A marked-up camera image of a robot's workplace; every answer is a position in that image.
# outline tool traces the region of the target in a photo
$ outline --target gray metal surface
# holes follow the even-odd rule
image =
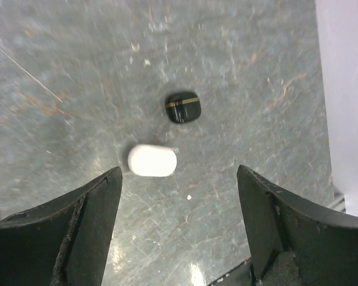
[[[213,281],[249,257],[238,165],[334,199],[316,29],[313,1],[0,0],[0,217],[120,166],[103,285]],[[197,121],[168,120],[178,89]],[[139,143],[175,174],[133,175]]]

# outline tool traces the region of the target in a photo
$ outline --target gold stripe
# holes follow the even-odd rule
[[[189,98],[187,100],[172,102],[172,103],[166,104],[166,108],[175,107],[175,106],[182,105],[182,104],[193,103],[196,101],[199,101],[199,97],[194,97],[194,98]]]

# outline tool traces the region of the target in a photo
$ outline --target white rounded block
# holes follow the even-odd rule
[[[177,156],[168,148],[156,145],[137,145],[129,153],[130,170],[144,177],[167,177],[177,167]]]

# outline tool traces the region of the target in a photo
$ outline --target black square object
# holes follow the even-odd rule
[[[172,122],[191,122],[202,112],[199,97],[192,91],[174,93],[166,99],[166,112]]]

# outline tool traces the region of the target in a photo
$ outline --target small white debris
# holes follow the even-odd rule
[[[280,207],[279,206],[274,206],[274,208],[276,209],[277,215],[280,216]]]
[[[139,48],[140,48],[139,43],[137,43],[136,45],[131,43],[131,49],[132,49],[133,52],[138,52]]]

